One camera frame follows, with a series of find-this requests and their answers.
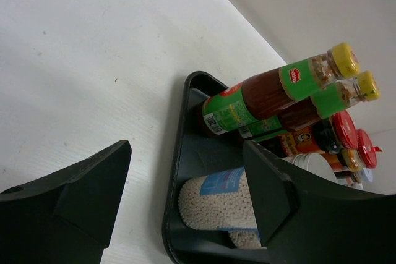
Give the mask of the grey-lid jar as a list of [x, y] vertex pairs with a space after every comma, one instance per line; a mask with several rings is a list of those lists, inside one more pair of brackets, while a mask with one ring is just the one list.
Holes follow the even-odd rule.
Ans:
[[362, 170], [355, 172], [355, 176], [358, 183], [371, 183], [374, 179], [373, 171], [369, 168], [363, 168]]

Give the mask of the green-label sauce bottle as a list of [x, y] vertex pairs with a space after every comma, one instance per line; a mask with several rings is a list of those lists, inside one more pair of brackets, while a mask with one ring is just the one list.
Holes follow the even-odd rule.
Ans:
[[371, 71], [330, 84], [282, 110], [278, 115], [239, 128], [233, 135], [240, 141], [294, 132], [347, 110], [360, 102], [374, 101], [381, 93]]

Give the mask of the red-label sauce bottle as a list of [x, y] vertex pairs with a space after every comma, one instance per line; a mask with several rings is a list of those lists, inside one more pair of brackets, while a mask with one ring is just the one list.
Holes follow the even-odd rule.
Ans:
[[196, 107], [202, 129], [210, 136], [237, 130], [281, 111], [341, 79], [359, 74], [361, 66], [352, 47], [340, 43], [317, 54], [254, 75]]

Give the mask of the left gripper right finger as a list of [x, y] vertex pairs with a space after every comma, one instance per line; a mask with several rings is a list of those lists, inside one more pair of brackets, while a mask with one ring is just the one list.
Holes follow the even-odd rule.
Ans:
[[395, 196], [351, 189], [253, 141], [243, 161], [271, 263], [394, 263]]

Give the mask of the red-lid dark sauce jar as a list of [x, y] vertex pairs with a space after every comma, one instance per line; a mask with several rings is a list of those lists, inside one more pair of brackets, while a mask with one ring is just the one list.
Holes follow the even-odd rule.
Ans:
[[363, 168], [375, 169], [377, 167], [377, 153], [382, 152], [382, 148], [374, 146], [370, 136], [363, 129], [357, 130], [357, 136], [357, 149], [343, 149], [336, 155], [329, 153], [322, 154], [334, 172], [357, 172]]

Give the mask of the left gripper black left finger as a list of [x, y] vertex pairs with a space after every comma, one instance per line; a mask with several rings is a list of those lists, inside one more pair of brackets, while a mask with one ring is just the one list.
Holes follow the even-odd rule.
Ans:
[[100, 263], [131, 161], [127, 140], [1, 192], [1, 263]]

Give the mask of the silver-lid white jar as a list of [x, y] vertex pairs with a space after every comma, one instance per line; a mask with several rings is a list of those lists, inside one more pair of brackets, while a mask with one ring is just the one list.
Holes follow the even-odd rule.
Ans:
[[257, 230], [243, 167], [186, 181], [179, 192], [178, 208], [183, 223], [194, 230]]

